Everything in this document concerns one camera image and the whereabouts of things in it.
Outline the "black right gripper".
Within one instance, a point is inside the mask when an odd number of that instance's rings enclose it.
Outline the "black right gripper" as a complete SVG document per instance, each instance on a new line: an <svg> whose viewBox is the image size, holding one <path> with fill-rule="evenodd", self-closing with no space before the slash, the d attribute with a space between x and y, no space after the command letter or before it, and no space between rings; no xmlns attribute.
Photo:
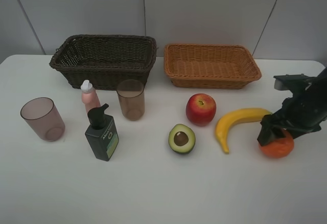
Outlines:
<svg viewBox="0 0 327 224"><path fill-rule="evenodd" d="M284 137L279 125L293 139L321 130L319 124L326 120L326 77L310 77L306 88L290 92L292 97L285 99L274 115L262 118L258 135L261 146Z"/></svg>

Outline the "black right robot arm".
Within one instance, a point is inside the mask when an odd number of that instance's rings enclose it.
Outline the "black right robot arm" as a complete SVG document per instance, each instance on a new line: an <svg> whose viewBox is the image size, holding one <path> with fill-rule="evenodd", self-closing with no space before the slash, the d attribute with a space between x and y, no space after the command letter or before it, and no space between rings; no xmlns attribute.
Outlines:
<svg viewBox="0 0 327 224"><path fill-rule="evenodd" d="M262 118L258 143L267 146L284 138L283 130L293 139L320 131L320 123L326 120L326 69L316 77L286 74L274 79L274 88L290 91L292 97L286 98L278 111Z"/></svg>

